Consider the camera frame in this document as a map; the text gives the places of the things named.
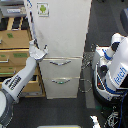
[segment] wooden cabinet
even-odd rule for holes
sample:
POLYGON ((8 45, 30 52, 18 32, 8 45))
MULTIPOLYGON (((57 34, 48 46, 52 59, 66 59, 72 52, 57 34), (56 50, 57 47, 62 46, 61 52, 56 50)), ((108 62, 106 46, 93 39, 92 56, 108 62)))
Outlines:
MULTIPOLYGON (((29 29, 21 30, 19 28, 12 31, 13 20, 14 18, 9 18, 7 30, 0 31, 0 88, 4 79, 12 77, 25 67, 26 60, 29 57, 29 41, 31 40, 29 29)), ((45 96, 38 65, 33 78, 23 89, 21 96, 45 96)))

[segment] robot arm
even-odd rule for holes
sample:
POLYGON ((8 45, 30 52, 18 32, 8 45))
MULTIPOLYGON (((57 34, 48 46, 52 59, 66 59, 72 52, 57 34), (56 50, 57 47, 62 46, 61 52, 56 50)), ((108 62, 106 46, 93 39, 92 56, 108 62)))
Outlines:
POLYGON ((43 60, 48 54, 48 49, 45 46, 43 51, 39 50, 34 46, 34 40, 32 40, 30 41, 29 53, 30 57, 28 57, 26 61, 25 68, 12 78, 4 80, 2 83, 2 89, 0 90, 0 124, 4 127, 6 127, 12 119, 13 102, 19 99, 23 88, 35 72, 37 62, 43 60))

